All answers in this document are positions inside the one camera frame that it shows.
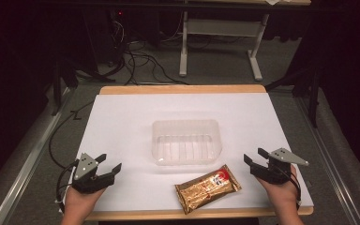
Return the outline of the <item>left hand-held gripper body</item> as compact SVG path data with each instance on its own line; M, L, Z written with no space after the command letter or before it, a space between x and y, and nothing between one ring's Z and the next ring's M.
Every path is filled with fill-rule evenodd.
M71 186L83 194L95 193L112 186L115 175L112 172L97 175L99 164L88 154L82 153L72 175Z

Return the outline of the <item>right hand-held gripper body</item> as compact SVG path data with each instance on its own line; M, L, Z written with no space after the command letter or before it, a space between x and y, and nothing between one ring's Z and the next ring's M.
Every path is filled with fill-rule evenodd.
M291 180L292 164L309 165L307 160L285 148L279 148L268 153L267 166L259 165L253 161L249 168L251 174L273 185L281 185Z

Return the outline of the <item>gold snack packet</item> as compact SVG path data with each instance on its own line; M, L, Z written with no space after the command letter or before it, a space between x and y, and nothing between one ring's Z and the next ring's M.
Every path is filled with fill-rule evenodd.
M227 165L174 187L186 215L242 189Z

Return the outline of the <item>clear plastic container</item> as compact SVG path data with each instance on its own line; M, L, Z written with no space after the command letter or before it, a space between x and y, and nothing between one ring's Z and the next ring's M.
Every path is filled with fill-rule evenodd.
M216 120L163 120L152 125L152 156L159 166L211 164L221 151Z

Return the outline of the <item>person's right hand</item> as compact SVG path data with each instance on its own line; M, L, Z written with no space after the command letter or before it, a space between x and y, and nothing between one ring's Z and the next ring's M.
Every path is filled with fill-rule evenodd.
M286 213L298 214L296 207L297 188L292 182L273 185L261 178L258 178L258 182L263 186L271 204L273 204L276 216Z

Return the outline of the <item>person's left hand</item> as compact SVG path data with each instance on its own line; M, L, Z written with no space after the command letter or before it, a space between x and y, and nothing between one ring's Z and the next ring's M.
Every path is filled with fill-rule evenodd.
M95 193L83 194L75 188L69 187L66 192L64 215L86 218L93 211L104 191L105 188Z

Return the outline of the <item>white table sheet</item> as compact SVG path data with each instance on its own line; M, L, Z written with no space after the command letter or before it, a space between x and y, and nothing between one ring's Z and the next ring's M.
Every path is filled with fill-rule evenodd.
M154 122L213 119L217 121L222 152L216 162L197 166L158 166L152 157ZM266 94L99 95L82 137L80 152L106 155L98 170L122 170L100 197L98 212L131 213L183 211L175 187L227 165L241 190L199 208L222 214L228 210L264 209L270 203L243 157L264 163L257 150L287 147L277 114Z

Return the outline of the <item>black metal stand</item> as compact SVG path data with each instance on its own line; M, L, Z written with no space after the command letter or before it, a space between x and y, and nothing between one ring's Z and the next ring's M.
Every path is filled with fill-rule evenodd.
M301 98L309 96L307 116L312 126L316 127L317 107L319 105L318 92L321 75L322 72L319 68L314 66L302 67L295 72L285 75L279 80L267 84L264 88L266 91L271 91L282 85L293 84L292 94L295 97Z
M64 95L61 88L62 84L61 81L64 81L66 86L69 88L76 88L78 86L78 80L76 79L76 72L80 70L81 72L85 73L89 77L101 81L101 82L108 82L114 83L115 79L110 79L114 73L120 70L121 67L116 67L115 69L105 73L100 74L97 71L89 69L78 62L65 57L59 56L56 58L55 66L53 68L53 75L52 75L52 90L53 90L53 101L54 101L54 109L52 114L57 115L59 110L64 105L62 101L62 96Z

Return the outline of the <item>metal floor rail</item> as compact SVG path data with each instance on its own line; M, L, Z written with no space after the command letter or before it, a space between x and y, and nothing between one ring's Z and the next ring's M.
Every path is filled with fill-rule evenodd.
M307 126L312 134L312 137L318 146L318 151L322 159L323 167L330 180L331 186L334 189L337 198L341 204L343 212L346 215L350 225L360 225L360 213L356 208L352 195L346 186L344 180L341 178L340 173L335 165L334 160L330 156L328 148L326 147L323 137L319 130L313 126L308 117L308 106L302 98L297 97L295 99L298 109L301 111Z
M53 134L53 130L63 114L63 108L68 104L74 92L74 88L65 88L59 95L62 99L61 105L56 108L53 101L51 101L37 120L39 125L33 127L31 134L35 134L36 138L33 141L29 141L29 153L21 164L21 168L16 172L16 177L5 198L0 203L0 225L7 225L12 217L44 154L43 148Z

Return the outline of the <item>white desk frame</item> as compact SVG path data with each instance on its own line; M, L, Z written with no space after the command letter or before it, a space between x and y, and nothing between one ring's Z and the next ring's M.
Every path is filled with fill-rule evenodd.
M264 14L257 22L190 19L188 14L184 12L179 76L186 77L188 74L189 35L254 38L254 46L252 49L247 51L247 58L251 65L254 80L260 82L263 79L263 75L257 61L257 53L263 39L263 34L265 32L268 19L268 14Z

